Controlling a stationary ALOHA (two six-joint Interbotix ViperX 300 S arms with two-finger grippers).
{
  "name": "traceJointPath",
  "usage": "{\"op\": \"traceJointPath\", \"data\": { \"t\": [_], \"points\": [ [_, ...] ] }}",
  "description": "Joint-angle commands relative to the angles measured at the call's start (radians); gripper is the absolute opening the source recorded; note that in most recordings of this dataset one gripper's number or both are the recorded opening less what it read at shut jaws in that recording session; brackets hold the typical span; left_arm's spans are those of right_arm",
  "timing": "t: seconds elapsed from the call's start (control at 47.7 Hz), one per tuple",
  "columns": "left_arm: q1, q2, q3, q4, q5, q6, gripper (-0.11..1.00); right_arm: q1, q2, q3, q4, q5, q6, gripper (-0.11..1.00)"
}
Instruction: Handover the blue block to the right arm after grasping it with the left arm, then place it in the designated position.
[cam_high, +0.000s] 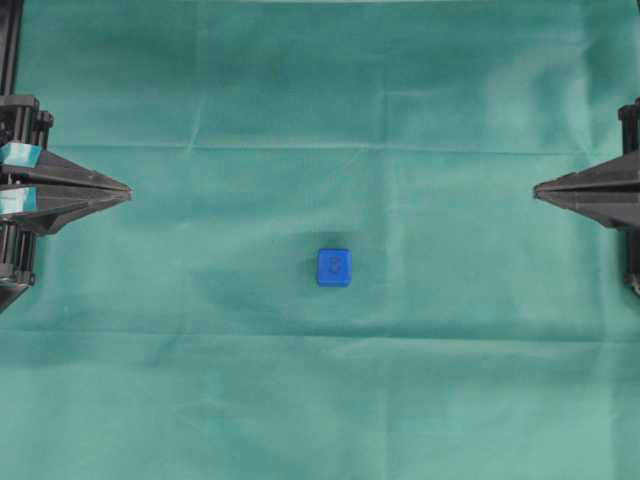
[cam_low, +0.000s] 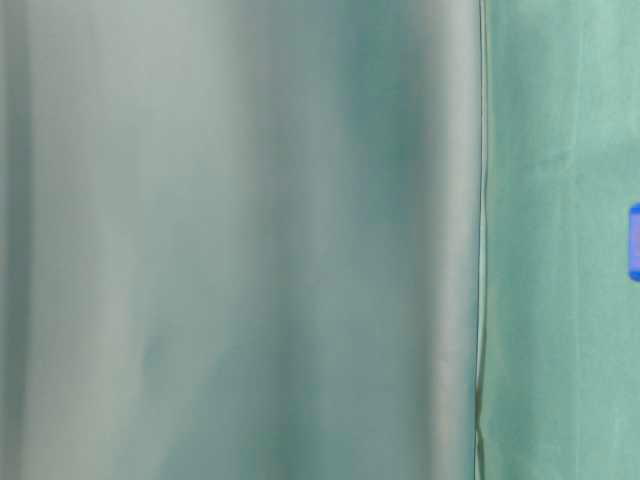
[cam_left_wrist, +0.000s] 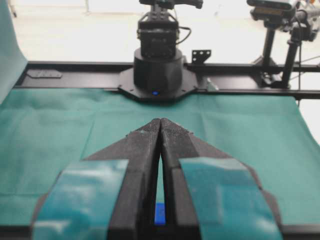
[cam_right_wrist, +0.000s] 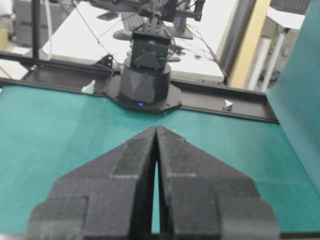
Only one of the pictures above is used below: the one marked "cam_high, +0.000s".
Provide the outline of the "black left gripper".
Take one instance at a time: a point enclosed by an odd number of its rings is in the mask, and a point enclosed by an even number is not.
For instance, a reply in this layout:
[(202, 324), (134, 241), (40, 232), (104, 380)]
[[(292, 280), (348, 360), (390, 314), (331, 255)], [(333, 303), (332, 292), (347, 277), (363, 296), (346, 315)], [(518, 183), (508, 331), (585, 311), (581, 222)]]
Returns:
[(128, 185), (46, 150), (53, 123), (35, 97), (1, 97), (3, 286), (35, 283), (36, 235), (54, 235), (73, 221), (132, 199)]

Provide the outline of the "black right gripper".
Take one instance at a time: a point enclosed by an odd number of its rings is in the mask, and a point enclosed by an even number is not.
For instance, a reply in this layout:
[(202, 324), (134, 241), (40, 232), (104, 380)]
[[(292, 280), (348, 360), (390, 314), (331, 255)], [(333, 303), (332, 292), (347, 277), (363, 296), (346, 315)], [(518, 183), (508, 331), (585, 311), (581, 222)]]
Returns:
[(639, 99), (618, 110), (623, 155), (534, 187), (534, 197), (588, 217), (606, 228), (626, 229), (625, 283), (639, 295), (639, 194), (587, 192), (639, 185)]

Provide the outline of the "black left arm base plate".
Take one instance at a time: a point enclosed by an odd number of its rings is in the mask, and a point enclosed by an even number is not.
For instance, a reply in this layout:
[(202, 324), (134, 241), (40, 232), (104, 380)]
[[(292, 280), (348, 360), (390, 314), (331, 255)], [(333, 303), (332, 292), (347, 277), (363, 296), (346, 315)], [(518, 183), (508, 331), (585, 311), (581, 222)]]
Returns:
[(10, 307), (23, 293), (26, 287), (13, 282), (2, 282), (0, 285), (0, 313)]

